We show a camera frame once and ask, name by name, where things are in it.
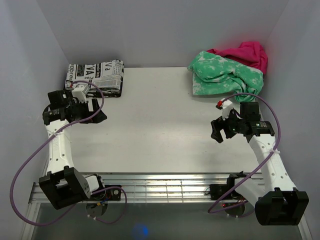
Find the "green white tie-dye trousers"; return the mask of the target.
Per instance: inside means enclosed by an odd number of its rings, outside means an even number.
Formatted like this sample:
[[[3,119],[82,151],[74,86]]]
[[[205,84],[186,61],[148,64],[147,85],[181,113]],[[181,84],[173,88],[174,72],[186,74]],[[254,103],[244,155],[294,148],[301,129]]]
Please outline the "green white tie-dye trousers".
[[[240,94],[239,103],[252,102],[264,86],[261,70],[220,55],[201,51],[189,64],[195,96]]]

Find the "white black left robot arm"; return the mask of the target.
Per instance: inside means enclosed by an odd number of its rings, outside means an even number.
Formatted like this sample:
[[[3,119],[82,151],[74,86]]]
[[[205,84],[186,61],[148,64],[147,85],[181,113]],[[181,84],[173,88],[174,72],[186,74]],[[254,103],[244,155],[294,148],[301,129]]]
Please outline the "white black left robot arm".
[[[48,166],[45,176],[39,178],[39,186],[57,210],[91,196],[100,200],[106,195],[102,178],[97,174],[84,177],[76,170],[72,159],[70,124],[98,124],[107,119],[96,99],[92,100],[93,110],[89,110],[87,92],[83,85],[70,92],[52,91],[48,93],[50,104],[42,113],[50,142]]]

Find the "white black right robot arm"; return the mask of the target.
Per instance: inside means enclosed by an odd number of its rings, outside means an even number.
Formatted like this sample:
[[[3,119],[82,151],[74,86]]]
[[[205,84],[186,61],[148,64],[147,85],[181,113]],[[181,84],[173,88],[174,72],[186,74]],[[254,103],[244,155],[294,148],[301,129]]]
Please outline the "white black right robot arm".
[[[276,146],[275,131],[270,122],[261,119],[259,104],[242,102],[240,111],[236,111],[230,100],[222,99],[216,108],[222,110],[222,115],[211,122],[211,138],[222,143],[221,131],[226,139],[243,135],[255,154],[257,169],[264,180],[264,188],[260,188],[250,173],[230,174],[216,202],[241,196],[254,207],[260,225],[297,226],[309,197],[305,191],[299,191],[289,177]]]

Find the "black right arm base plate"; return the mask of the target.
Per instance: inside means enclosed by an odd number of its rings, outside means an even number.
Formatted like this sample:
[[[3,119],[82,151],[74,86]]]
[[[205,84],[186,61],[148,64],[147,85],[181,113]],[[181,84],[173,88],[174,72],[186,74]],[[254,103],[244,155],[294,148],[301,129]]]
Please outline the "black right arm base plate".
[[[209,185],[209,196],[211,200],[218,200],[223,194],[229,190],[227,184],[210,184]],[[224,200],[241,200],[244,197],[237,193],[235,190],[229,193]]]

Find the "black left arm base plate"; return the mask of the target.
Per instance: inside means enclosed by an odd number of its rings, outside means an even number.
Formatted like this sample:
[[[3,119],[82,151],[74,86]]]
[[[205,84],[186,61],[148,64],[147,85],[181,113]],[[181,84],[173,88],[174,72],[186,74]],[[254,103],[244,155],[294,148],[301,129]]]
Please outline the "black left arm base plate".
[[[121,200],[121,185],[105,185],[103,188],[93,192],[90,200],[107,202],[107,201],[120,201]]]

